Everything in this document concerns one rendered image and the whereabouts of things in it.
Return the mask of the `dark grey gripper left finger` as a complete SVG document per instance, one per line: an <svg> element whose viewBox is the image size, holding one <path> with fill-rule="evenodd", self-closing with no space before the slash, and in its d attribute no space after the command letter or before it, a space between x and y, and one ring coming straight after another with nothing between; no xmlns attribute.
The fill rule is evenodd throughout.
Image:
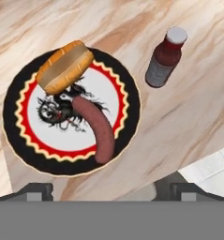
<svg viewBox="0 0 224 240"><path fill-rule="evenodd" d="M52 202L52 183L29 183L17 192L0 197L0 201Z"/></svg>

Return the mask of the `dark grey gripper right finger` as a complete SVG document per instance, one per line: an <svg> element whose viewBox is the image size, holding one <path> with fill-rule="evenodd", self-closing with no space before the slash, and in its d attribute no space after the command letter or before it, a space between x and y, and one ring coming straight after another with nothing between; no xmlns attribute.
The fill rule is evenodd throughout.
<svg viewBox="0 0 224 240"><path fill-rule="evenodd" d="M154 183L156 201L168 202L224 202L224 197L206 192L194 183L189 183L179 172L174 172Z"/></svg>

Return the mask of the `black red white patterned plate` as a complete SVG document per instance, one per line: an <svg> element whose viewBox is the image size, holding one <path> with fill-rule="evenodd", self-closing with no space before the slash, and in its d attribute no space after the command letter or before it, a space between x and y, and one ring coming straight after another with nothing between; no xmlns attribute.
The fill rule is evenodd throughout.
<svg viewBox="0 0 224 240"><path fill-rule="evenodd" d="M142 106L135 80L116 58L97 49L92 53L94 62L82 79L56 97L46 95L35 80L50 52L23 67L7 90L2 113L7 142L39 172L79 176L103 167L95 153L105 152L108 145L97 143L89 122L73 111L76 95L93 102L110 121L113 158L120 157L137 132Z"/></svg>

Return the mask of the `red condiment bottle white cap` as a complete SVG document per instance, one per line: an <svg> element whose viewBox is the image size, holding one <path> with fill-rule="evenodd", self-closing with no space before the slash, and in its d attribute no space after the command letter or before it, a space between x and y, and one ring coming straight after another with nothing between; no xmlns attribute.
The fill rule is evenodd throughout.
<svg viewBox="0 0 224 240"><path fill-rule="evenodd" d="M168 29L164 39L154 49L145 81L154 88L166 84L172 72L180 62L182 47L187 40L187 31L179 26Z"/></svg>

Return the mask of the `reddish brown sausage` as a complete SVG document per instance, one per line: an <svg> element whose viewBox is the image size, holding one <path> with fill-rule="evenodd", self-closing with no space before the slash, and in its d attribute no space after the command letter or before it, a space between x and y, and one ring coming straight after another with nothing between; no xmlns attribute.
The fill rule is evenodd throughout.
<svg viewBox="0 0 224 240"><path fill-rule="evenodd" d="M87 121L94 132L97 145L96 162L100 164L109 162L114 151L114 135L105 114L93 102L83 97L75 97L72 100L72 107Z"/></svg>

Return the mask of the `hot dog bun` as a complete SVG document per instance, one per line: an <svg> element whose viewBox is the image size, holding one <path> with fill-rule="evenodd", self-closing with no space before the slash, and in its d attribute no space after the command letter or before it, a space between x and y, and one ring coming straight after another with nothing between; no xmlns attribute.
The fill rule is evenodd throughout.
<svg viewBox="0 0 224 240"><path fill-rule="evenodd" d="M59 94L75 83L93 60L94 55L82 41L72 41L39 68L36 81L48 95Z"/></svg>

